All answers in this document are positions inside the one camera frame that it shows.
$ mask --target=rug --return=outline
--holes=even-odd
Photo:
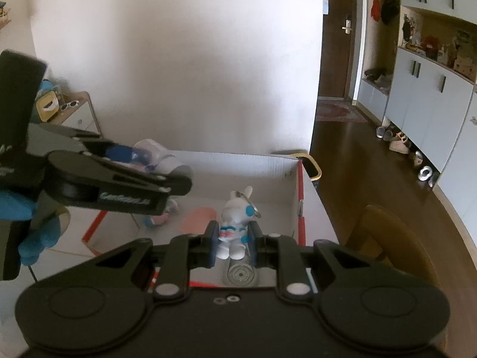
[[[340,123],[368,122],[355,106],[345,101],[318,100],[315,121],[335,121]]]

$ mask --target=white keychain figurine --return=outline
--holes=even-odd
[[[232,191],[230,200],[222,210],[222,225],[219,231],[219,248],[217,257],[226,260],[241,260],[245,256],[249,237],[247,224],[255,217],[260,218],[260,213],[252,202],[252,187],[248,186],[245,191]]]

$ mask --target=chair backrest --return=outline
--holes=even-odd
[[[366,254],[373,241],[380,252]],[[367,206],[345,245],[363,255],[389,261],[393,267],[440,287],[428,253],[404,222],[378,206]]]

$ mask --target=printed logo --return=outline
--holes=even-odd
[[[151,203],[151,199],[142,199],[139,197],[127,197],[125,195],[113,195],[107,192],[99,194],[99,199],[108,200],[111,202],[130,203],[133,205],[145,205]]]

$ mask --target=red bag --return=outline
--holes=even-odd
[[[373,7],[371,8],[371,17],[378,21],[381,20],[381,4],[379,0],[373,0]]]

